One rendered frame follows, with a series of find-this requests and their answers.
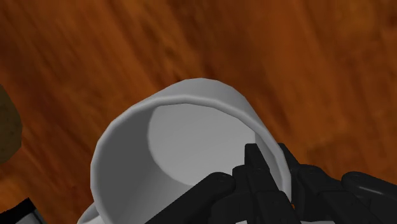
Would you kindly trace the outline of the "black and grey object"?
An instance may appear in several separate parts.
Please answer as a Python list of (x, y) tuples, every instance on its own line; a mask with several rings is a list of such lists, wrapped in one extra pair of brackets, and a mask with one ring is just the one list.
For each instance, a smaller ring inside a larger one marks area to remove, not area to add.
[(0, 213), (0, 224), (47, 224), (30, 198)]

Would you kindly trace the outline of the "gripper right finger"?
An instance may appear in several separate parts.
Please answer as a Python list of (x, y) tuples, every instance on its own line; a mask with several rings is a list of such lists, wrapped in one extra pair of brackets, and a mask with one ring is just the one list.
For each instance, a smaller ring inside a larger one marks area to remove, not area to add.
[(315, 165), (301, 164), (280, 143), (291, 173), (291, 201), (303, 221), (334, 224), (397, 224), (397, 185), (364, 172), (337, 180)]

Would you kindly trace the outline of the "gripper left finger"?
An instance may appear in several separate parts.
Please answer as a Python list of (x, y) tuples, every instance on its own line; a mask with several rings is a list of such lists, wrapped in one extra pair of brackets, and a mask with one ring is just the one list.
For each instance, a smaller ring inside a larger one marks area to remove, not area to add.
[(300, 224), (257, 144), (244, 148), (232, 174), (214, 172), (145, 224)]

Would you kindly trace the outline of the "white mug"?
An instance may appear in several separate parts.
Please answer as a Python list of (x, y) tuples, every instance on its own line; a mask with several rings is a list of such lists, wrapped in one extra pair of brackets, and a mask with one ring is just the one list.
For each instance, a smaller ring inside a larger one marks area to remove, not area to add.
[(241, 93), (205, 78), (177, 82), (106, 128), (90, 164), (94, 201), (77, 224), (145, 224), (208, 174), (243, 164), (247, 143), (291, 195), (284, 153)]

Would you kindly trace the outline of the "brown round object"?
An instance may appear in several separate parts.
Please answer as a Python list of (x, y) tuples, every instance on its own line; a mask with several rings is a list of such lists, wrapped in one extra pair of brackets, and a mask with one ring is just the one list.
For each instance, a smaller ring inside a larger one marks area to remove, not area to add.
[(12, 99), (0, 84), (0, 164), (7, 162), (22, 145), (22, 121)]

